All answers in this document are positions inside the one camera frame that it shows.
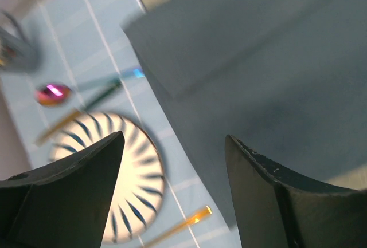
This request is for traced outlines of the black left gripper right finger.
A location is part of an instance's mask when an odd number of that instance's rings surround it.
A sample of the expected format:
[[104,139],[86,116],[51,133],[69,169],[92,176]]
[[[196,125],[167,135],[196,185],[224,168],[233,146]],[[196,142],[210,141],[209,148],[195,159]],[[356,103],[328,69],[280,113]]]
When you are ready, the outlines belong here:
[[324,183],[225,139],[242,247],[365,247],[366,191]]

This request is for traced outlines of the blue-grey t-shirt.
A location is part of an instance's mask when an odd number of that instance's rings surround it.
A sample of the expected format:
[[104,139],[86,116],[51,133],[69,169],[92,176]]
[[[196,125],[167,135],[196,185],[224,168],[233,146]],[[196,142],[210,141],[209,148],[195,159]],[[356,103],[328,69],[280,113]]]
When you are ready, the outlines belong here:
[[123,29],[229,227],[227,135],[318,180],[366,163],[366,0],[169,0]]

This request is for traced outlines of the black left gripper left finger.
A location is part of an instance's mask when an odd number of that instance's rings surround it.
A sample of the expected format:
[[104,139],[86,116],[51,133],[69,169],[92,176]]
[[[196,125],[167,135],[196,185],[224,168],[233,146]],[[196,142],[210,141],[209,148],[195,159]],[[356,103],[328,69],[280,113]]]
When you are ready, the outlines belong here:
[[123,150],[114,132],[1,181],[1,247],[100,247]]

